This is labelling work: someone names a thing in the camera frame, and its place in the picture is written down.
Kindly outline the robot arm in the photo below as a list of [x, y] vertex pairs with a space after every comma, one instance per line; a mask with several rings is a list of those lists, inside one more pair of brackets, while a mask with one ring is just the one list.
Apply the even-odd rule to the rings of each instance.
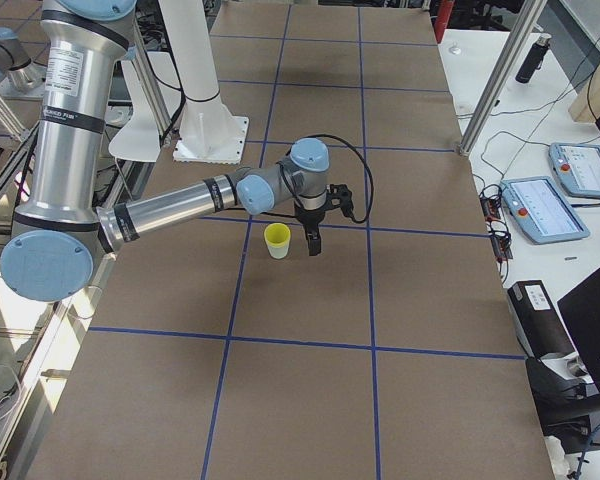
[[287, 200], [304, 225], [311, 254], [321, 248], [331, 187], [329, 153], [315, 138], [296, 141], [268, 168], [239, 168], [162, 195], [92, 204], [97, 158], [115, 63], [140, 43], [131, 1], [47, 1], [41, 24], [50, 40], [29, 199], [13, 214], [0, 273], [16, 294], [55, 302], [85, 286], [99, 251], [116, 252], [141, 235], [234, 206], [258, 215]]

